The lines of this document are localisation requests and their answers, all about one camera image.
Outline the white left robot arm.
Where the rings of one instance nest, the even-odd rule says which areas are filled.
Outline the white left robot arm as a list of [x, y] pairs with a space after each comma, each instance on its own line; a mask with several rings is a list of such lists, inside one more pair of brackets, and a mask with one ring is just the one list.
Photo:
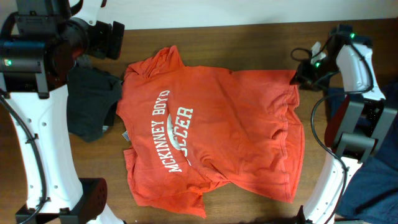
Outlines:
[[27, 179], [17, 223], [119, 223], [102, 178], [76, 174], [67, 130], [67, 75], [89, 54], [117, 59], [124, 26], [97, 20], [105, 0], [18, 1], [1, 27], [1, 104]]

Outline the orange printed t-shirt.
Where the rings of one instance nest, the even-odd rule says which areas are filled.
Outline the orange printed t-shirt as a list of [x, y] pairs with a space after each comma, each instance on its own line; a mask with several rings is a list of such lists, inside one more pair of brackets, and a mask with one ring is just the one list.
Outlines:
[[293, 76], [186, 66], [174, 46], [130, 64], [116, 112], [136, 203], [205, 217], [203, 195], [226, 184], [293, 202], [305, 149]]

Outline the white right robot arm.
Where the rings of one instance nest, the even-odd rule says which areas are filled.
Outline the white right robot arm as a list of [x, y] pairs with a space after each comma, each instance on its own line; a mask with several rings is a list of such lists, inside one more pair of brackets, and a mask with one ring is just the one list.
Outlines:
[[[330, 78], [340, 74], [343, 91], [318, 100], [310, 115], [313, 137], [326, 150], [321, 176], [309, 200], [287, 223], [333, 223], [346, 187], [359, 168], [375, 156], [397, 115], [377, 84], [372, 65], [373, 43], [352, 26], [340, 24], [329, 32], [324, 44], [316, 42], [298, 59], [292, 84], [312, 91], [329, 88]], [[318, 107], [333, 98], [344, 98], [320, 139], [315, 130]]]

